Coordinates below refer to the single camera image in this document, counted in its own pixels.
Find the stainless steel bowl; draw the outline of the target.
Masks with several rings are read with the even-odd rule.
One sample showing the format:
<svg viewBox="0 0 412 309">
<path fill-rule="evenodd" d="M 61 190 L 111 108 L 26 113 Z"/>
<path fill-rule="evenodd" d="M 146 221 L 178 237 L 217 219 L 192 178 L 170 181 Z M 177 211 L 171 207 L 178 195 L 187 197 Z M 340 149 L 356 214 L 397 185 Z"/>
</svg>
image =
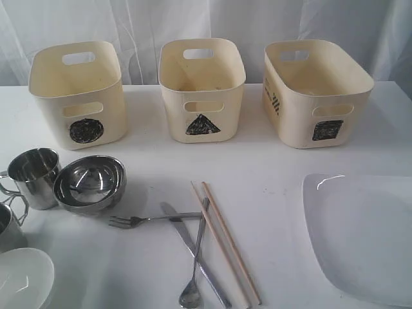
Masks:
<svg viewBox="0 0 412 309">
<path fill-rule="evenodd" d="M 124 164 L 112 156 L 91 155 L 63 168 L 53 184 L 57 203 L 69 212 L 100 216 L 123 197 L 127 177 Z"/>
</svg>

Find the white curtain backdrop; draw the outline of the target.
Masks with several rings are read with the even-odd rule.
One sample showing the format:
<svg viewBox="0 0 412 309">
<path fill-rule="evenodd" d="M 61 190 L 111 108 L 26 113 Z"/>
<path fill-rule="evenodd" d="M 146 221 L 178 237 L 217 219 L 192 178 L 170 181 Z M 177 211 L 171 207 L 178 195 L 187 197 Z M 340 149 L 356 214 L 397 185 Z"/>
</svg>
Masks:
<svg viewBox="0 0 412 309">
<path fill-rule="evenodd" d="M 114 45 L 124 84 L 156 84 L 164 44 L 209 37 L 237 45 L 249 83 L 271 42 L 324 39 L 411 92 L 410 1 L 2 1 L 1 84 L 25 85 L 38 51 L 82 41 Z"/>
</svg>

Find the steel mug with handle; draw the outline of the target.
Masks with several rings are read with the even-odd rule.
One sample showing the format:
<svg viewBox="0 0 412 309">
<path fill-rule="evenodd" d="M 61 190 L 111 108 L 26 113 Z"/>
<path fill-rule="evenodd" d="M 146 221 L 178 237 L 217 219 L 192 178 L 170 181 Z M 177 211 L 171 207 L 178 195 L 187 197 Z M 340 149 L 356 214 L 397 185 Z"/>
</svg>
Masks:
<svg viewBox="0 0 412 309">
<path fill-rule="evenodd" d="M 1 172 L 1 178 L 11 179 L 18 190 L 1 186 L 1 192 L 8 196 L 22 194 L 29 206 L 38 211 L 56 207 L 53 185 L 60 171 L 59 155 L 55 150 L 42 147 L 25 151 Z"/>
</svg>

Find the large white square plate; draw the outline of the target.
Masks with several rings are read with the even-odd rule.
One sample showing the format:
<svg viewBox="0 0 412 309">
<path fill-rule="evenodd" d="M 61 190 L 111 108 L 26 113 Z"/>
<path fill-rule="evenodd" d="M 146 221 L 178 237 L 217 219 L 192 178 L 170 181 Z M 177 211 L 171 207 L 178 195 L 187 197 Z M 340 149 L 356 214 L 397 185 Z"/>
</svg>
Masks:
<svg viewBox="0 0 412 309">
<path fill-rule="evenodd" d="M 302 194 L 327 280 L 359 300 L 411 307 L 411 177 L 313 173 Z"/>
</svg>

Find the cream bin with square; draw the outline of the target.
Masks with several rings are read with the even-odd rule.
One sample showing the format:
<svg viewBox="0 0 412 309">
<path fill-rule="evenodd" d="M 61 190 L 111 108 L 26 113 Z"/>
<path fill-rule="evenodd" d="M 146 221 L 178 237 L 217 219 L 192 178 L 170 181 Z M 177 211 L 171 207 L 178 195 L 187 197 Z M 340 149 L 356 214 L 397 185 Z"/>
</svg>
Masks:
<svg viewBox="0 0 412 309">
<path fill-rule="evenodd" d="M 273 42 L 265 48 L 264 65 L 262 102 L 284 144 L 308 149 L 349 139 L 374 80 L 339 45 Z"/>
</svg>

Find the small white ceramic bowl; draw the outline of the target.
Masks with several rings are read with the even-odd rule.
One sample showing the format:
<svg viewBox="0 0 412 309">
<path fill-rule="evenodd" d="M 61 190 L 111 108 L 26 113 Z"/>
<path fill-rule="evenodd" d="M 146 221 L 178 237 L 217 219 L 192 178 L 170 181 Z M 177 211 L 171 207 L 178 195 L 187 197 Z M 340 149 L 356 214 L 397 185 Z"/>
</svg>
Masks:
<svg viewBox="0 0 412 309">
<path fill-rule="evenodd" d="M 55 267 L 37 248 L 1 254 L 1 308 L 47 308 L 54 289 Z"/>
</svg>

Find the steel long-handled spoon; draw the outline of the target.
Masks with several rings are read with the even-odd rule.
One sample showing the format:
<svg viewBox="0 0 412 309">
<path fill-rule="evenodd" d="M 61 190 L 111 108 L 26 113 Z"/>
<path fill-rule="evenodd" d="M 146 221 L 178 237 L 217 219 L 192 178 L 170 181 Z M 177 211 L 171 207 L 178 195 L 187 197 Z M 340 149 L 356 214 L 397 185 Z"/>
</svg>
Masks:
<svg viewBox="0 0 412 309">
<path fill-rule="evenodd" d="M 201 295 L 196 284 L 196 266 L 201 247 L 201 240 L 205 231 L 205 226 L 206 219 L 204 218 L 204 216 L 202 216 L 198 227 L 198 233 L 194 250 L 192 277 L 191 280 L 187 283 L 187 286 L 183 289 L 179 297 L 179 304 L 182 308 L 197 308 L 199 307 L 199 305 L 201 305 Z"/>
</svg>

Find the small steel fork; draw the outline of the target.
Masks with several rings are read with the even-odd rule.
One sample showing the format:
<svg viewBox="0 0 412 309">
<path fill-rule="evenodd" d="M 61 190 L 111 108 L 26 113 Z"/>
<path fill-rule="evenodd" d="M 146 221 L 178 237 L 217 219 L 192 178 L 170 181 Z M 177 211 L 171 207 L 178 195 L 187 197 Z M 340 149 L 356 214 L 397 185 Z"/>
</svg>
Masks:
<svg viewBox="0 0 412 309">
<path fill-rule="evenodd" d="M 185 212 L 179 213 L 174 215 L 165 215 L 165 216 L 157 216 L 157 217 L 149 217 L 149 218 L 141 218 L 137 216 L 132 216 L 129 218 L 121 218 L 118 216 L 111 216 L 108 225 L 112 227 L 117 227 L 120 229 L 133 229 L 143 223 L 156 221 L 156 220 L 180 220 L 186 218 L 196 218 L 200 219 L 202 217 L 202 213 L 200 212 Z"/>
</svg>

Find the cream bin with triangle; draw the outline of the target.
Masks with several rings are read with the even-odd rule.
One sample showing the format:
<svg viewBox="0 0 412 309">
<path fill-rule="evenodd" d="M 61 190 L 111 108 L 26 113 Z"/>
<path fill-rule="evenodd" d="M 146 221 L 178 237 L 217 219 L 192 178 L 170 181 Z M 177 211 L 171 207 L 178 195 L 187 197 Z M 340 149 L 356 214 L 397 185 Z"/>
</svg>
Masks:
<svg viewBox="0 0 412 309">
<path fill-rule="evenodd" d="M 158 80 L 173 139 L 222 142 L 236 134 L 246 73 L 232 41 L 168 42 L 161 49 Z"/>
</svg>

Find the steel table knife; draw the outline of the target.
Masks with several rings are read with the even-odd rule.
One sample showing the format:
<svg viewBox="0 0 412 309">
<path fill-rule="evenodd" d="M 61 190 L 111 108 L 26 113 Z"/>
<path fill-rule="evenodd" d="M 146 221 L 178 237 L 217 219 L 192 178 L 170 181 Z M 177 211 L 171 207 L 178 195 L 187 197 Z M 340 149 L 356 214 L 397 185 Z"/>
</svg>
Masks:
<svg viewBox="0 0 412 309">
<path fill-rule="evenodd" d="M 178 214 L 176 210 L 170 204 L 166 202 L 162 202 L 160 204 L 160 207 L 162 208 L 165 215 L 174 216 Z M 194 255 L 195 244 L 191 238 L 191 235 L 185 223 L 180 218 L 172 218 L 169 221 L 173 224 L 174 228 L 176 229 L 177 233 L 180 235 L 181 239 L 185 243 L 189 252 L 192 255 Z M 232 304 L 229 301 L 227 294 L 223 290 L 222 286 L 218 283 L 218 280 L 216 279 L 216 277 L 214 276 L 210 268 L 207 266 L 206 262 L 201 256 L 201 253 L 199 253 L 199 256 L 198 256 L 198 266 L 203 276 L 209 282 L 210 286 L 214 290 L 215 294 L 217 295 L 223 307 L 232 308 Z"/>
</svg>

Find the cream bin with circle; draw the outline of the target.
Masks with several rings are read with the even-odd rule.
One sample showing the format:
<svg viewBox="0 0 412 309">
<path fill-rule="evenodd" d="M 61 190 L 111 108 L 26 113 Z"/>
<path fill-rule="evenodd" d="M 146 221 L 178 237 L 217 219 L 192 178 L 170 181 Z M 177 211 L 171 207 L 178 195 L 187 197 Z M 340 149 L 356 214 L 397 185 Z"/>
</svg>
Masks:
<svg viewBox="0 0 412 309">
<path fill-rule="evenodd" d="M 110 42 L 76 42 L 38 51 L 28 89 L 62 148 L 107 144 L 127 131 L 122 73 Z"/>
</svg>

